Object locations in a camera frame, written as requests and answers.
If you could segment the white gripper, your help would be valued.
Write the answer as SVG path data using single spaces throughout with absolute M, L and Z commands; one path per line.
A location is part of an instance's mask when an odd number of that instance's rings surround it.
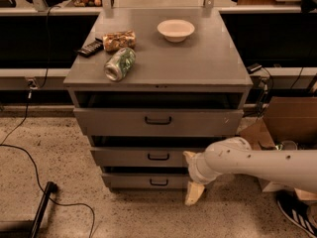
M 191 206 L 201 197 L 205 189 L 204 185 L 214 181 L 220 173 L 211 166 L 211 159 L 215 156 L 213 152 L 194 153 L 184 151 L 183 156 L 188 163 L 189 175 L 193 180 L 187 183 L 184 203 Z

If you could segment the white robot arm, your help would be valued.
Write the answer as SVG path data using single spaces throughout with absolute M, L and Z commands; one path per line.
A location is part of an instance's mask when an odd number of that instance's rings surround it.
M 317 192 L 316 150 L 253 150 L 242 137 L 209 145 L 203 152 L 184 151 L 190 181 L 185 204 L 195 204 L 205 187 L 225 174 L 248 175 Z

